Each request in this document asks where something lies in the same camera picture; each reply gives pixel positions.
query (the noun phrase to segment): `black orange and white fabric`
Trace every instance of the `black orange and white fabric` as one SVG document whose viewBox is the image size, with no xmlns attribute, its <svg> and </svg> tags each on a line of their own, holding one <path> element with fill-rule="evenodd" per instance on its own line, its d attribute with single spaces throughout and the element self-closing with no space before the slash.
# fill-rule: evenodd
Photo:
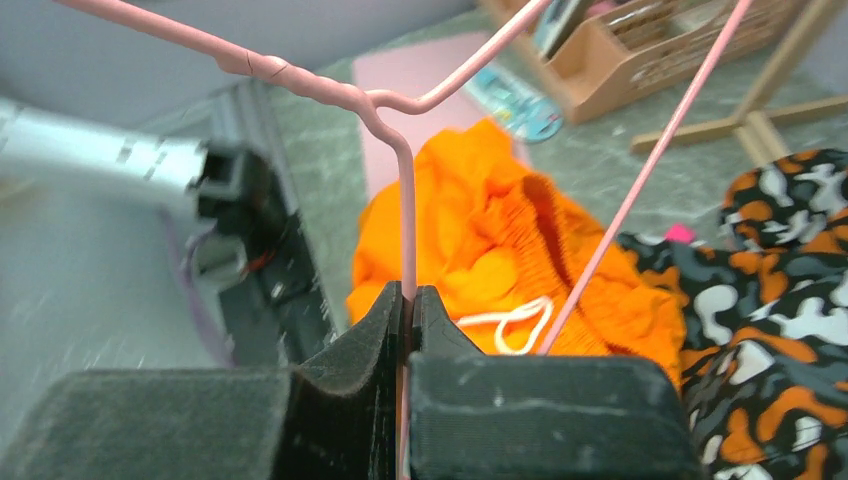
<svg viewBox="0 0 848 480">
<path fill-rule="evenodd" d="M 848 479 L 846 172 L 817 150 L 737 178 L 735 251 L 619 238 L 683 307 L 683 401 L 714 479 Z"/>
</svg>

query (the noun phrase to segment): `green floor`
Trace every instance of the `green floor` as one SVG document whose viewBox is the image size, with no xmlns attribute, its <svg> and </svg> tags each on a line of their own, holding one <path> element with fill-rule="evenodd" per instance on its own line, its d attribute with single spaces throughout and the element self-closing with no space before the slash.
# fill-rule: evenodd
<svg viewBox="0 0 848 480">
<path fill-rule="evenodd" d="M 485 17 L 471 12 L 405 35 L 382 48 L 487 29 L 490 27 Z M 686 123 L 730 114 L 769 53 L 770 50 L 762 51 L 716 70 Z M 499 60 L 527 76 L 511 53 Z M 317 73 L 351 82 L 351 59 Z M 608 224 L 645 160 L 644 156 L 628 152 L 630 138 L 665 126 L 685 86 L 669 88 L 594 122 L 567 126 L 553 139 L 530 148 L 533 166 L 550 174 L 565 194 Z M 772 106 L 828 95 L 814 79 L 797 74 Z M 365 206 L 357 117 L 281 88 L 272 92 L 272 99 L 330 310 L 337 325 L 343 327 L 348 322 L 344 300 L 351 289 L 351 258 L 358 237 L 356 222 Z M 848 148 L 846 126 L 848 116 L 841 116 L 783 133 L 794 150 Z M 732 139 L 673 149 L 662 158 L 648 181 L 625 229 L 661 234 L 672 223 L 684 222 L 693 226 L 701 238 L 717 242 L 715 218 L 724 190 L 731 179 L 751 166 Z"/>
</svg>

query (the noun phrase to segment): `wall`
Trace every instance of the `wall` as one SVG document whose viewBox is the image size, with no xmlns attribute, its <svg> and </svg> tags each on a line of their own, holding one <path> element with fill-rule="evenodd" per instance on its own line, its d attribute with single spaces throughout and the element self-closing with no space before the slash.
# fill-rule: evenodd
<svg viewBox="0 0 848 480">
<path fill-rule="evenodd" d="M 842 10 L 804 61 L 804 68 L 811 76 L 840 94 L 848 94 L 846 45 L 848 45 L 848 8 Z"/>
<path fill-rule="evenodd" d="M 138 0 L 260 53 L 316 68 L 471 7 L 471 0 Z M 228 85 L 211 59 L 49 0 L 0 0 L 0 93 L 132 125 Z"/>
</svg>

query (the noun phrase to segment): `orange garment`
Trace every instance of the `orange garment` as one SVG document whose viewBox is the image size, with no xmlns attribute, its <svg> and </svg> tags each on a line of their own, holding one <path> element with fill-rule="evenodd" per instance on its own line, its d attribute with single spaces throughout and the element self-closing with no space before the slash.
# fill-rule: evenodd
<svg viewBox="0 0 848 480">
<path fill-rule="evenodd" d="M 509 137 L 483 120 L 466 132 L 442 131 L 415 159 L 418 282 L 436 286 L 455 322 L 508 312 L 543 296 L 553 300 L 556 316 L 604 234 L 548 177 L 519 164 L 510 147 Z M 398 182 L 366 207 L 359 227 L 354 288 L 347 299 L 354 323 L 383 286 L 401 276 Z M 519 349 L 536 323 L 537 318 L 511 323 L 502 338 Z M 483 352 L 497 354 L 496 327 L 461 329 Z M 684 334 L 672 295 L 645 285 L 613 246 L 551 353 L 647 357 L 679 389 Z"/>
</svg>

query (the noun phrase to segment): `wooden crate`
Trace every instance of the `wooden crate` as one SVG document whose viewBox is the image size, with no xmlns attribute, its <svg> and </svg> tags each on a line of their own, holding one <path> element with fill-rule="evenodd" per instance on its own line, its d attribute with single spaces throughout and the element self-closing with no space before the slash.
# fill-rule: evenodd
<svg viewBox="0 0 848 480">
<path fill-rule="evenodd" d="M 500 27 L 527 0 L 478 0 Z M 721 62 L 777 40 L 804 0 L 754 0 Z M 694 76 L 718 37 L 732 0 L 633 0 L 580 24 L 550 61 L 521 34 L 513 46 L 572 124 Z"/>
</svg>

